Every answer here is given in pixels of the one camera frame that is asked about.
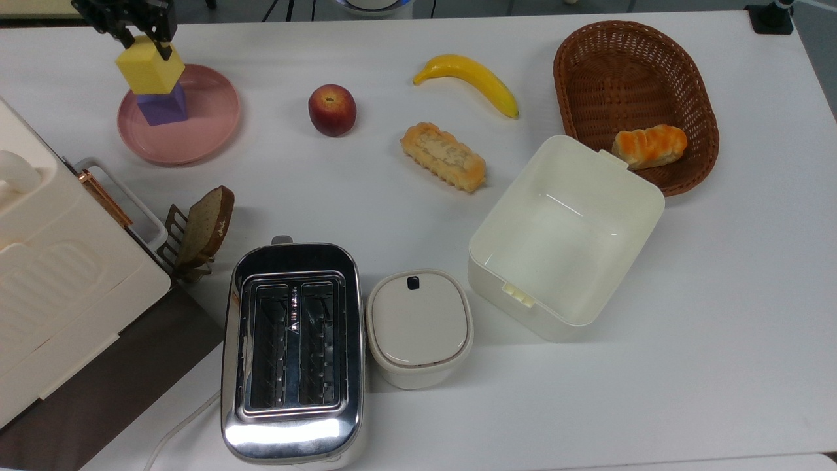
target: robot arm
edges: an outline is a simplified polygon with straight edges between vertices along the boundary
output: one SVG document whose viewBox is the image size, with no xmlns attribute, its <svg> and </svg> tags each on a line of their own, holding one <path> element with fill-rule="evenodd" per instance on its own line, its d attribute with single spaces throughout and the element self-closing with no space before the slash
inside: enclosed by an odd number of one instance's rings
<svg viewBox="0 0 837 471">
<path fill-rule="evenodd" d="M 125 49 L 134 44 L 134 36 L 126 27 L 133 24 L 151 38 L 163 59 L 171 57 L 169 43 L 177 31 L 171 0 L 72 0 L 70 3 L 90 26 L 101 34 L 109 33 Z"/>
</svg>

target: yellow banana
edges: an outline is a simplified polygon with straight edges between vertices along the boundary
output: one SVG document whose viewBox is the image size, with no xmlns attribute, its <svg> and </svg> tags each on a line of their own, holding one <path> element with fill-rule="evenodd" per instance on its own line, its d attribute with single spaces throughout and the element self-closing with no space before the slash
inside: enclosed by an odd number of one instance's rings
<svg viewBox="0 0 837 471">
<path fill-rule="evenodd" d="M 517 101 L 508 87 L 488 68 L 463 55 L 437 55 L 428 61 L 424 70 L 413 77 L 413 85 L 419 85 L 427 79 L 437 77 L 456 77 L 464 80 L 479 90 L 504 115 L 515 118 L 520 115 Z"/>
</svg>

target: toast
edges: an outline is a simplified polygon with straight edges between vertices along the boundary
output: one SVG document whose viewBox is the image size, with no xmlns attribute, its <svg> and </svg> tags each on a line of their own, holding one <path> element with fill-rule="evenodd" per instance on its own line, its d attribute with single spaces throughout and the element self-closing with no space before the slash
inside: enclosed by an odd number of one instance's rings
<svg viewBox="0 0 837 471">
<path fill-rule="evenodd" d="M 221 248 L 233 215 L 235 195 L 219 186 L 189 208 L 183 240 L 174 261 L 174 273 L 186 275 L 211 259 Z"/>
</svg>

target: bread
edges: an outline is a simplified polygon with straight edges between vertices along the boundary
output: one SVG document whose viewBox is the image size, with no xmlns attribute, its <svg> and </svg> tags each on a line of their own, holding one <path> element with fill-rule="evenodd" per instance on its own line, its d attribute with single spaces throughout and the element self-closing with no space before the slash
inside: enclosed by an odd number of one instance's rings
<svg viewBox="0 0 837 471">
<path fill-rule="evenodd" d="M 485 160 L 430 122 L 410 127 L 401 147 L 422 167 L 469 193 L 485 182 Z"/>
<path fill-rule="evenodd" d="M 227 235 L 234 203 L 235 195 L 222 185 L 189 208 L 183 240 L 174 261 L 175 274 L 189 273 L 218 252 Z"/>
<path fill-rule="evenodd" d="M 621 131 L 612 154 L 628 163 L 631 170 L 659 167 L 683 157 L 686 133 L 678 127 L 660 124 L 650 129 Z"/>
</svg>

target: pink plate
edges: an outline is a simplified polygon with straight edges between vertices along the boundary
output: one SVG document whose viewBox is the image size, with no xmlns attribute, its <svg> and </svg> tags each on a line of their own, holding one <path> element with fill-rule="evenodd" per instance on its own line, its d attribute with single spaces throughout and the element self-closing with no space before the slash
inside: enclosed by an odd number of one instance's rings
<svg viewBox="0 0 837 471">
<path fill-rule="evenodd" d="M 178 165 L 205 158 L 223 146 L 239 124 L 239 95 L 226 77 L 208 67 L 187 64 L 179 81 L 186 92 L 186 121 L 149 126 L 132 91 L 119 106 L 122 141 L 145 160 Z"/>
</svg>

